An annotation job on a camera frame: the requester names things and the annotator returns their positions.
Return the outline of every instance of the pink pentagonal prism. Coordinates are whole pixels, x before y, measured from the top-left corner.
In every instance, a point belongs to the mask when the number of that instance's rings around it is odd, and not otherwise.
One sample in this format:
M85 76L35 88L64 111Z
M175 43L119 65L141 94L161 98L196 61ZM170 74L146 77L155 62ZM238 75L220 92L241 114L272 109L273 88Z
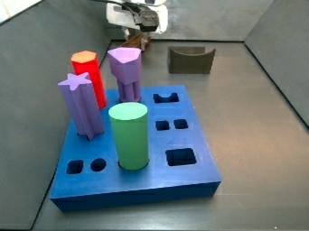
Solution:
M121 47L109 52L111 73L118 79L121 102L141 101L142 50Z
M89 73L68 74L68 79L58 83L67 103L68 111L79 135L87 135L89 140L105 132L103 121L93 90Z

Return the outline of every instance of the green cylinder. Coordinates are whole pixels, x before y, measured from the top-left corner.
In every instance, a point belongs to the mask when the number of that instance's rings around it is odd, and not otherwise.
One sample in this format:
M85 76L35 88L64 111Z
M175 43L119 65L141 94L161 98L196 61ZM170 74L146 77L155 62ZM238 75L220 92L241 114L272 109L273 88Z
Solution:
M119 166L139 170L149 163L147 106L123 103L109 110L118 149Z

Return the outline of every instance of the dark gray bracket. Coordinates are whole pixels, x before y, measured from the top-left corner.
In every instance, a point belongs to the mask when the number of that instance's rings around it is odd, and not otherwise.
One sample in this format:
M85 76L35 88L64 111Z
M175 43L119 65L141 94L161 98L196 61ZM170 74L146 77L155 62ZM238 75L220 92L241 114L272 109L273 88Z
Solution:
M217 49L205 52L205 47L169 47L169 73L209 74Z

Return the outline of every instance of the blue block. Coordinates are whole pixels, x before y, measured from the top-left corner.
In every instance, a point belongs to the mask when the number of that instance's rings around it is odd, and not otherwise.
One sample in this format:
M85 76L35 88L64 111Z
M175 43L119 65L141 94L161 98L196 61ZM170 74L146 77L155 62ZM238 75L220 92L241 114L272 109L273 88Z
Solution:
M142 88L149 107L149 165L118 166L109 108L118 91L107 90L101 111L106 133L89 142L70 121L50 199L63 211L107 208L214 196L221 176L183 86Z

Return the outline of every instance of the gray wall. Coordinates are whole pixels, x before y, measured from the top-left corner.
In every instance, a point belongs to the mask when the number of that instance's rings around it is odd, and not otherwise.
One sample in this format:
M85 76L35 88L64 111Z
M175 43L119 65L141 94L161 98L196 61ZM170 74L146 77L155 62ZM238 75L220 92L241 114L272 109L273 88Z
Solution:
M157 39L242 42L273 0L167 0L169 28Z
M76 51L102 59L106 5L47 0L0 27L0 229L30 229L56 169L68 111L56 83Z
M245 43L309 125L309 1L277 0Z

